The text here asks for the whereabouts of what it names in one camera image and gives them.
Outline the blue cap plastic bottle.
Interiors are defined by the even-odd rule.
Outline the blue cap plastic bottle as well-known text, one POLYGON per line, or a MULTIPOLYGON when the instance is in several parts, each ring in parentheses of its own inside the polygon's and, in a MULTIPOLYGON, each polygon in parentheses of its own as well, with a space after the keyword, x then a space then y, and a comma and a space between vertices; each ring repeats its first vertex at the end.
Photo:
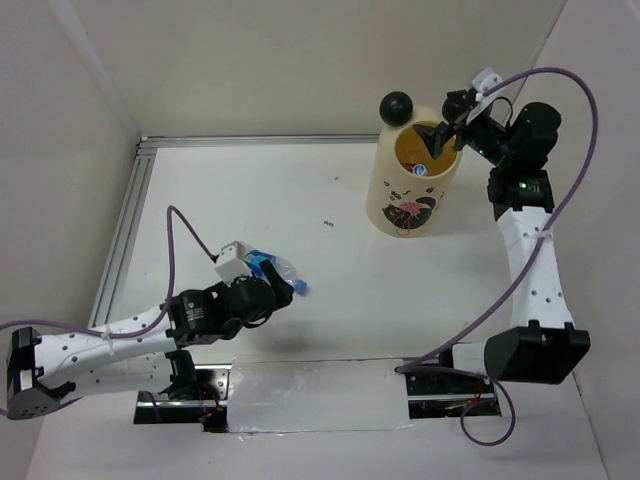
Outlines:
POLYGON ((296 269, 287 260, 255 249, 245 242, 242 242, 241 245, 244 249, 244 262, 254 275, 266 279, 266 274, 260 264, 268 260, 279 276, 294 289, 297 295, 305 296, 308 293, 308 284, 299 277, 296 269))

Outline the blue label white cap bottle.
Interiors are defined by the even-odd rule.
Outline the blue label white cap bottle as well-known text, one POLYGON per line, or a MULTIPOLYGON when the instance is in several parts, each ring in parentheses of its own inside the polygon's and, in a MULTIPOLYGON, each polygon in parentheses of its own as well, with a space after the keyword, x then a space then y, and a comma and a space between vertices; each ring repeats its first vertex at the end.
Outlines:
POLYGON ((428 170, 424 164, 415 164, 411 169, 411 173, 413 175, 422 177, 428 175, 428 170))

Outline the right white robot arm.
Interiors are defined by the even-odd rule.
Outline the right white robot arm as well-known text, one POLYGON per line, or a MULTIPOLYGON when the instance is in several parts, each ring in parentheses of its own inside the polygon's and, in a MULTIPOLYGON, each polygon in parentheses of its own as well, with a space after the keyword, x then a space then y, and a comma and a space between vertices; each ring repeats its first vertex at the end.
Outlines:
POLYGON ((558 140, 561 116, 550 105, 533 102, 514 122, 501 125, 490 116, 493 102, 473 88, 451 91, 443 121, 414 128, 434 156, 453 141, 455 150, 469 147, 492 164, 487 194, 511 275, 510 286, 487 312, 427 356, 454 351, 510 300, 510 326, 484 343, 482 373, 498 381, 557 385, 591 346, 588 331, 575 327, 565 303, 554 248, 552 223, 560 208, 544 166, 558 140))

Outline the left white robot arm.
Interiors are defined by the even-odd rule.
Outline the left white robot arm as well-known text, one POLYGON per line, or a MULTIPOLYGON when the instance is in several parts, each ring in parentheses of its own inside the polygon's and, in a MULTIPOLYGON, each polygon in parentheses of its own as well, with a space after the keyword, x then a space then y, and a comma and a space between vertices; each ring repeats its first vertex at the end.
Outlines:
POLYGON ((83 397, 122 391, 189 397, 199 382, 189 347, 231 340, 291 304, 294 286, 270 262, 261 265, 263 277, 248 274, 205 290, 185 290, 93 335, 44 335, 31 326, 15 330, 2 415, 28 420, 83 397))

